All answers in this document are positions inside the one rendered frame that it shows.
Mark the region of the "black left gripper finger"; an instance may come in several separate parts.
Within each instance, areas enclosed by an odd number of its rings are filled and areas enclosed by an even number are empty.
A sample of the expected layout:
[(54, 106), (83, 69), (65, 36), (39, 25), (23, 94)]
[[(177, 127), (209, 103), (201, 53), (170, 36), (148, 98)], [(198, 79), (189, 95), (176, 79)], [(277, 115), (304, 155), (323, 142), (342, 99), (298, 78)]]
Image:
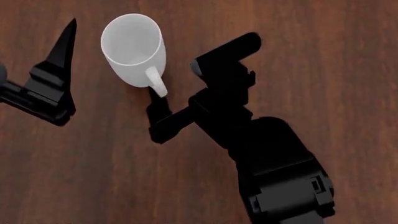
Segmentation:
[(31, 68), (24, 85), (27, 95), (50, 117), (64, 117), (75, 111), (70, 84), (76, 28), (76, 19), (72, 19), (47, 58)]

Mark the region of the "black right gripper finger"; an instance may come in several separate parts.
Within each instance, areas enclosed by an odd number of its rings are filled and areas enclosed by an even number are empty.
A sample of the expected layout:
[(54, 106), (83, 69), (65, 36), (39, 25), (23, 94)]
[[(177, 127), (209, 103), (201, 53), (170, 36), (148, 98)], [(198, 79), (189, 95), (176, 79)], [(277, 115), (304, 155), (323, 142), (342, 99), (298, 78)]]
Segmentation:
[(151, 103), (146, 109), (150, 125), (154, 126), (172, 114), (166, 97), (160, 97), (151, 87), (148, 88)]

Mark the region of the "white ceramic mug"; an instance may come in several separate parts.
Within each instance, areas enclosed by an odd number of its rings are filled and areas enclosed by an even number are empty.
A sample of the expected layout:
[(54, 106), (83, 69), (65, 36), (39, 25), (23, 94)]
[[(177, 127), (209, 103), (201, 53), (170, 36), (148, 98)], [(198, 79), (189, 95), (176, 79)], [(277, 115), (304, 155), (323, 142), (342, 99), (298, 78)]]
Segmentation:
[(110, 67), (125, 83), (151, 87), (159, 97), (168, 91), (162, 80), (166, 50), (161, 30), (143, 14), (112, 20), (101, 35), (101, 49)]

